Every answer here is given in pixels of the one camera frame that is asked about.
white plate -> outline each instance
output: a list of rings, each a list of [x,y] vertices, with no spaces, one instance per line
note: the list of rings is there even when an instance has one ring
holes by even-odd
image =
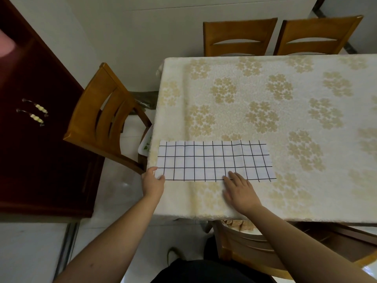
[[[149,148],[150,148],[150,141],[152,140],[152,133],[153,133],[153,124],[147,131],[144,136],[144,139],[141,141],[138,149],[138,153],[140,155],[148,157],[149,155]]]

grid paper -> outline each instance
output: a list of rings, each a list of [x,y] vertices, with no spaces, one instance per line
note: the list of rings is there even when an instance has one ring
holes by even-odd
[[[275,181],[267,144],[260,141],[160,141],[155,176],[170,181],[223,181],[228,171],[249,181]]]

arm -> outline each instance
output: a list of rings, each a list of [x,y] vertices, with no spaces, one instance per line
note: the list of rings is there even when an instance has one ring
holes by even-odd
[[[238,173],[224,177],[224,197],[266,237],[290,275],[305,283],[376,283],[367,273],[262,206],[253,186]]]
[[[135,255],[164,191],[165,177],[157,180],[149,168],[141,176],[143,198],[90,242],[54,281],[55,283],[120,282]]]

wooden chair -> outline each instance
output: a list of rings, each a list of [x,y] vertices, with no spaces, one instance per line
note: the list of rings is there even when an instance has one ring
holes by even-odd
[[[297,52],[338,54],[362,19],[363,16],[359,15],[346,18],[284,20],[274,55],[289,55]],[[303,38],[332,40],[291,42]]]
[[[110,67],[102,63],[76,105],[64,140],[142,174],[147,166],[147,157],[139,154],[136,162],[123,156],[119,144],[124,122],[133,110],[146,127],[143,139],[152,123]]]
[[[251,21],[204,22],[204,56],[226,53],[264,55],[274,31],[277,18]],[[233,42],[227,40],[253,40],[256,42]]]
[[[359,267],[377,259],[377,235],[336,223],[299,222],[294,225]],[[263,235],[235,231],[225,227],[220,220],[210,221],[205,231],[209,233],[211,227],[220,259],[234,260],[271,276],[292,279]]]

pink object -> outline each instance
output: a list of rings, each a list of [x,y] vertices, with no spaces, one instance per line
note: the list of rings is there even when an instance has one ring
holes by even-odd
[[[0,30],[0,58],[11,53],[16,47],[16,43]]]

